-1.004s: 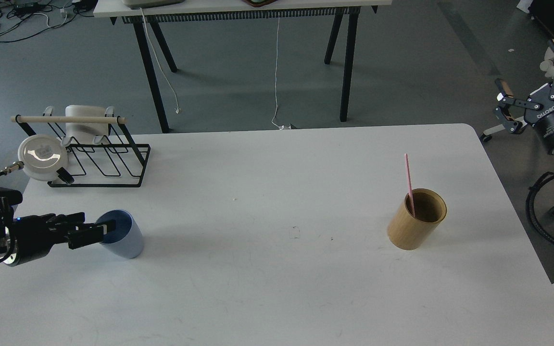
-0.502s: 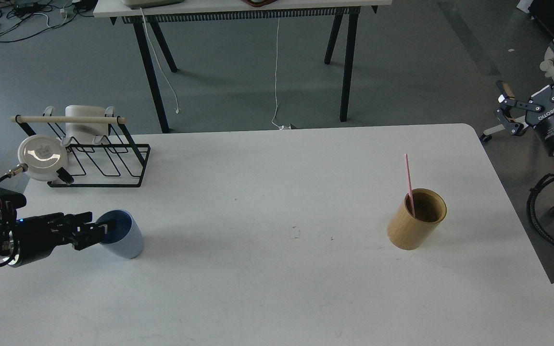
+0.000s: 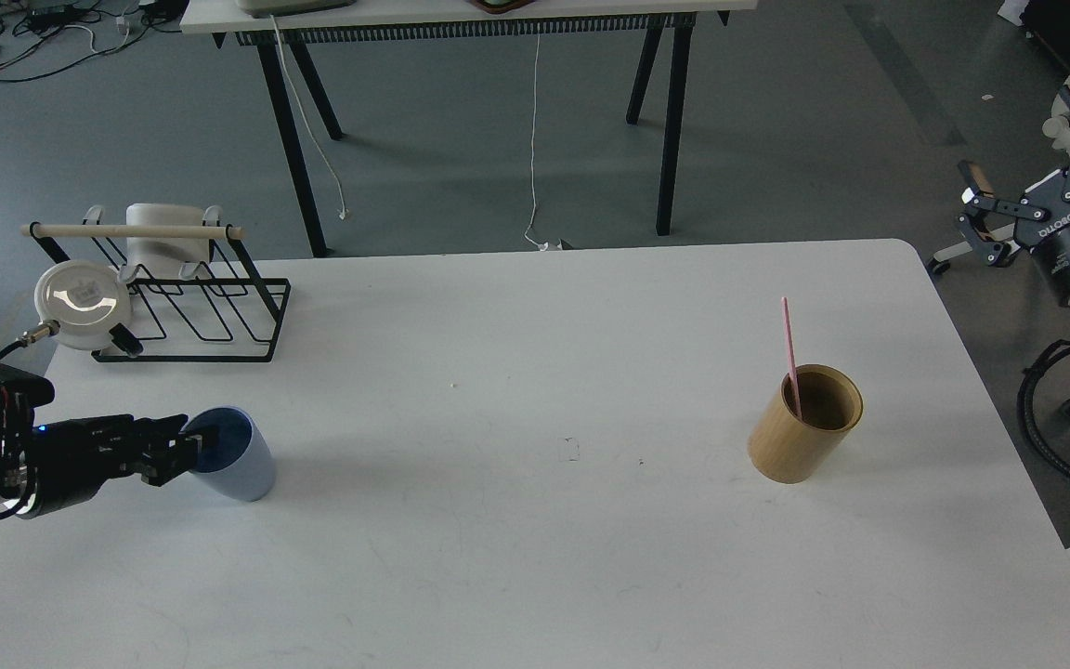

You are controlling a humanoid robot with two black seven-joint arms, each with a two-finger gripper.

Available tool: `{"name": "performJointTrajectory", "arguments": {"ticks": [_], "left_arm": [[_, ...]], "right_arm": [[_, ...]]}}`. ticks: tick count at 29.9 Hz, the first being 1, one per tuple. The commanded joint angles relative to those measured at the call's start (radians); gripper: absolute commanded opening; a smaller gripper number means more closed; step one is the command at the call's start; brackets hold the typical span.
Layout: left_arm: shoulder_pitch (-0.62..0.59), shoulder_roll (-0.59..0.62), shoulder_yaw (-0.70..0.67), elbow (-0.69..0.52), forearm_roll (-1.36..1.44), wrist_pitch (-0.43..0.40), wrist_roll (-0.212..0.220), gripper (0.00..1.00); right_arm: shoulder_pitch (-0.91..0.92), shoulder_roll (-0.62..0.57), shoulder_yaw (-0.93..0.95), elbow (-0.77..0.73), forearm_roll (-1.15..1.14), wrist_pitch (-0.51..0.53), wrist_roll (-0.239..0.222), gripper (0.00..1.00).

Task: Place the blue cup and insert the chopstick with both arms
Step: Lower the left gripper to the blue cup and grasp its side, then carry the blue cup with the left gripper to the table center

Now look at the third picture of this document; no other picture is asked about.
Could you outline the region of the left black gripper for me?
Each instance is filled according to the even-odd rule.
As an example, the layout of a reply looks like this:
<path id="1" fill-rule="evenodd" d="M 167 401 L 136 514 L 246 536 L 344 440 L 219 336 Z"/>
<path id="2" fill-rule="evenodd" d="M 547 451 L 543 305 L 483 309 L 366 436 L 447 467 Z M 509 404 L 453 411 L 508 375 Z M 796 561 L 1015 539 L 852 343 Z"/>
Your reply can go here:
<path id="1" fill-rule="evenodd" d="M 137 446 L 137 474 L 160 487 L 184 473 L 203 473 L 216 460 L 219 428 L 205 427 L 182 434 L 189 416 L 163 419 L 92 416 L 48 423 L 33 430 L 27 465 L 33 473 L 27 483 L 33 491 L 14 512 L 22 519 L 78 505 L 98 495 L 111 478 L 131 475 L 132 438 Z"/>

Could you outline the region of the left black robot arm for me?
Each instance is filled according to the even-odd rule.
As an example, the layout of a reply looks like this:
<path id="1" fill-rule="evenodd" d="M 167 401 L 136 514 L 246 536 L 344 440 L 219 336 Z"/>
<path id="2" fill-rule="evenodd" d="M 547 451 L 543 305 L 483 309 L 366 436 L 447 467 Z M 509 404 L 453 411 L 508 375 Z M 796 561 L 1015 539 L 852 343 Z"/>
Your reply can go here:
<path id="1" fill-rule="evenodd" d="M 0 348 L 0 519 L 33 519 L 85 503 L 111 478 L 139 476 L 160 487 L 200 473 L 219 456 L 219 428 L 192 428 L 184 414 L 39 424 L 35 411 L 54 401 L 54 385 L 9 367 L 6 358 L 58 333 L 58 322 L 42 321 Z"/>

